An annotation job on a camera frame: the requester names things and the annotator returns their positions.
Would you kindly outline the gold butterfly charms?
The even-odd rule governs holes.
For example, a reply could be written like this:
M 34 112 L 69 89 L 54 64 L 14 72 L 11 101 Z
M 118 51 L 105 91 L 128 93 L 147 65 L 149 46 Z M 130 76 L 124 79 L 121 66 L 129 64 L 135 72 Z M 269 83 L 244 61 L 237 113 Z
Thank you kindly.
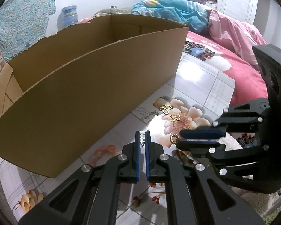
M 180 121 L 181 116 L 179 114 L 176 114 L 176 115 L 171 115 L 170 117 L 171 117 L 172 121 L 174 122 L 174 121 Z

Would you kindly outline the blue water jug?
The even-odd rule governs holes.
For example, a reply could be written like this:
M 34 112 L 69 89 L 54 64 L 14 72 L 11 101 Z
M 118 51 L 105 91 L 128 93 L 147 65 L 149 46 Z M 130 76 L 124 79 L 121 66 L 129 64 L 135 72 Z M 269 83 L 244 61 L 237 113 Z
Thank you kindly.
M 76 11 L 76 5 L 70 5 L 62 8 L 62 24 L 63 28 L 69 27 L 71 25 L 78 23 L 78 15 Z

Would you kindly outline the brown cardboard box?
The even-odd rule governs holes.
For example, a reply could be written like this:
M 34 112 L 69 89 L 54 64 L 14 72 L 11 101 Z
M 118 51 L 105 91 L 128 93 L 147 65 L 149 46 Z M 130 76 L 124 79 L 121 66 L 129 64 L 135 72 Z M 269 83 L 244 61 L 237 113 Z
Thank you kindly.
M 175 76 L 188 26 L 114 14 L 43 38 L 0 73 L 0 157 L 55 178 Z

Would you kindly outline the white fluffy rug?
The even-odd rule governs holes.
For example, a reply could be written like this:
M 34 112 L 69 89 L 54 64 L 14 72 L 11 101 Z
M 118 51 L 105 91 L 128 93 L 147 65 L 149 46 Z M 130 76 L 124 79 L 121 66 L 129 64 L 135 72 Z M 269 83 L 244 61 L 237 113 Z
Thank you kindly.
M 281 211 L 281 188 L 275 193 L 263 194 L 229 187 L 263 218 L 265 224 L 270 224 Z

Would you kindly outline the gold outline butterfly charm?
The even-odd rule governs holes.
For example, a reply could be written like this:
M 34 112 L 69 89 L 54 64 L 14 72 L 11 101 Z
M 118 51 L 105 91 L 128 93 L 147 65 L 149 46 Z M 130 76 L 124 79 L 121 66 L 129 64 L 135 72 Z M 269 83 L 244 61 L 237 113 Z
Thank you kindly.
M 171 105 L 161 105 L 159 107 L 159 110 L 163 112 L 163 114 L 168 115 L 169 112 L 173 109 L 173 107 Z

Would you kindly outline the teal patterned wall cloth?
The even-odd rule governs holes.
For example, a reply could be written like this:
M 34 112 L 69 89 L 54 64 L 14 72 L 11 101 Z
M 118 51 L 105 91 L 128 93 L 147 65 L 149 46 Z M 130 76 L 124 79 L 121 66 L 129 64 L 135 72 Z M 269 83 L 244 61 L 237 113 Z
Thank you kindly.
M 0 72 L 46 34 L 55 0 L 7 0 L 0 8 Z

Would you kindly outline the red floral bed blanket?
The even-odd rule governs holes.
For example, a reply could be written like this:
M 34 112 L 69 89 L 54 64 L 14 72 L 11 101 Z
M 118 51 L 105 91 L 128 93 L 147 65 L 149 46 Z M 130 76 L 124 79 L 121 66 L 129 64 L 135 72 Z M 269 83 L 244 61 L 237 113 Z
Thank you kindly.
M 217 68 L 235 81 L 230 106 L 258 98 L 268 98 L 267 86 L 261 74 L 230 50 L 189 31 L 184 51 Z

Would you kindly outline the pink quilt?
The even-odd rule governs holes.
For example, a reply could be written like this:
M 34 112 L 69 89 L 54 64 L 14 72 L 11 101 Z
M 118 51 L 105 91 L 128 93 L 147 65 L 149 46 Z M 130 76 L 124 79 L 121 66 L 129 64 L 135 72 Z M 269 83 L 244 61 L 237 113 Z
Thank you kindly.
M 213 41 L 235 53 L 256 71 L 260 67 L 252 47 L 267 45 L 258 28 L 247 22 L 235 20 L 214 9 L 209 9 L 208 33 Z

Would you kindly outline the blue quilt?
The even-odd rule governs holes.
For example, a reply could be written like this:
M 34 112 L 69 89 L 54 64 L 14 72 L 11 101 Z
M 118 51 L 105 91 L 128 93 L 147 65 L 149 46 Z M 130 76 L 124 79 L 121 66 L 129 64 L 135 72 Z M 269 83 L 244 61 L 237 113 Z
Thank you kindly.
M 134 15 L 152 16 L 183 23 L 189 31 L 200 34 L 208 30 L 209 7 L 186 0 L 144 0 L 133 5 Z

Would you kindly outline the gold ring charm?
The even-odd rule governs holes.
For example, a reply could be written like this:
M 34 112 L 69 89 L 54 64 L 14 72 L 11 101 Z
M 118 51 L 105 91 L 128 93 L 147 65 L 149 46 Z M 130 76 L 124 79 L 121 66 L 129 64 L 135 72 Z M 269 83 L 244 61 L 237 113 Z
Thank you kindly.
M 179 135 L 177 135 L 177 134 L 171 135 L 171 137 L 170 137 L 170 142 L 171 142 L 172 144 L 177 144 L 178 141 L 179 141 Z

